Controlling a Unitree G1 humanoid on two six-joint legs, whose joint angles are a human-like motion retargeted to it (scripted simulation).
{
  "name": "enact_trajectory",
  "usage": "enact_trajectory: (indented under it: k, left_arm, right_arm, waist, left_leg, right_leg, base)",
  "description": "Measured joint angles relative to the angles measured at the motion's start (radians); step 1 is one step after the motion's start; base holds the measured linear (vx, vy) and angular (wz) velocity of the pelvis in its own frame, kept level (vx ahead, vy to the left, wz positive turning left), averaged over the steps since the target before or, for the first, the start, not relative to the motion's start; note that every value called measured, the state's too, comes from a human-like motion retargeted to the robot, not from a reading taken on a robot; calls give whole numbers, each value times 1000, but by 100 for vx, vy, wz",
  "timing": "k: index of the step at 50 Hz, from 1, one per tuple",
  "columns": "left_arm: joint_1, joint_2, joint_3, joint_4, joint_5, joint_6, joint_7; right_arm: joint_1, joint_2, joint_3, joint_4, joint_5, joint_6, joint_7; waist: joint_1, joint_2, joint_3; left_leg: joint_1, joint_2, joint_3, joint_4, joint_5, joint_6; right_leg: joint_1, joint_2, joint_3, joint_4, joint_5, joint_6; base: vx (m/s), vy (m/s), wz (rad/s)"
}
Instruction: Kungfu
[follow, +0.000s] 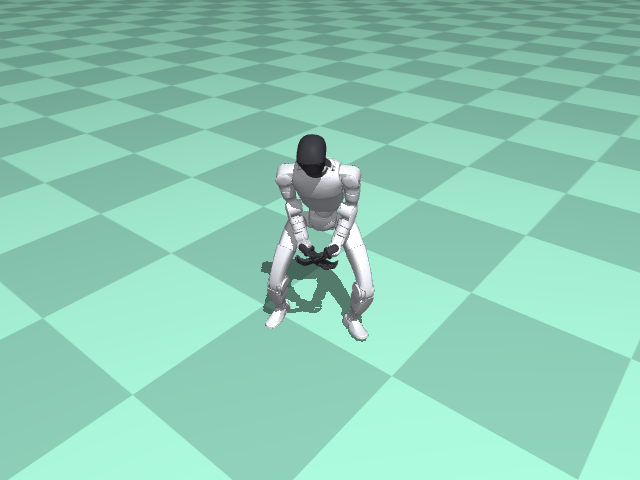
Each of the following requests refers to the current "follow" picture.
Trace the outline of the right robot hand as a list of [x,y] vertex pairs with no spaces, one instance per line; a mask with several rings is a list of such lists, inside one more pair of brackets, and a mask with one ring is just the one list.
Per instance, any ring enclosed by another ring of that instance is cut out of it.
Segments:
[[[307,253],[318,254],[317,252],[314,251],[315,247],[313,245],[312,245],[312,247],[308,248],[304,244],[299,244],[298,248],[305,256],[306,256]],[[338,264],[338,261],[330,262],[330,261],[328,261],[326,259],[321,261],[321,262],[319,262],[319,263],[315,263],[316,266],[319,266],[319,267],[323,268],[324,270],[334,269],[337,266],[337,264]]]

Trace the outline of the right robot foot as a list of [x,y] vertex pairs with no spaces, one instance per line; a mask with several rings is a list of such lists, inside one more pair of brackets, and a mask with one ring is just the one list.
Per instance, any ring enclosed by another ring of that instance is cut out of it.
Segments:
[[290,304],[288,301],[286,301],[286,307],[283,311],[281,310],[281,308],[276,307],[272,312],[272,314],[266,320],[265,326],[269,329],[276,328],[284,320],[284,317],[289,310],[290,310]]

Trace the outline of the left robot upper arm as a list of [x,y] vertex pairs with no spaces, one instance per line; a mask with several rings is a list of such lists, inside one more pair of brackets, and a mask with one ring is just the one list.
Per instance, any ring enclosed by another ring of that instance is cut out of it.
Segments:
[[360,184],[362,173],[356,166],[341,165],[339,170],[340,179],[344,185],[345,201],[339,208],[340,216],[349,220],[352,210],[357,207],[360,197]]

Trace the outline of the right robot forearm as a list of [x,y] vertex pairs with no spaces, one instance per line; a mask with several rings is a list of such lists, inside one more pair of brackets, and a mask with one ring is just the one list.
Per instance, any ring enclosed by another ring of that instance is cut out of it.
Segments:
[[[293,233],[295,236],[295,239],[297,241],[297,249],[299,252],[301,252],[298,248],[299,244],[304,244],[306,247],[310,248],[312,247],[312,244],[309,240],[309,235],[307,232],[307,229],[305,227],[304,224],[304,218],[303,215],[295,215],[295,216],[290,216],[290,212],[287,206],[287,203],[285,204],[285,209],[288,215],[288,219],[290,224],[292,225],[292,229],[293,229]],[[301,252],[302,253],[302,252]]]

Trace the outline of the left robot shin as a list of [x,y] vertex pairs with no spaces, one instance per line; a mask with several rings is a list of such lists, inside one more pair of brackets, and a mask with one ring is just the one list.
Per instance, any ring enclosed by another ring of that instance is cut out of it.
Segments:
[[359,300],[352,291],[351,298],[350,298],[350,303],[351,303],[350,310],[347,316],[349,321],[352,321],[353,319],[358,319],[362,315],[362,313],[364,313],[368,309],[368,307],[371,305],[374,299],[373,295],[374,295],[374,286],[372,289],[372,296],[364,300],[363,299]]

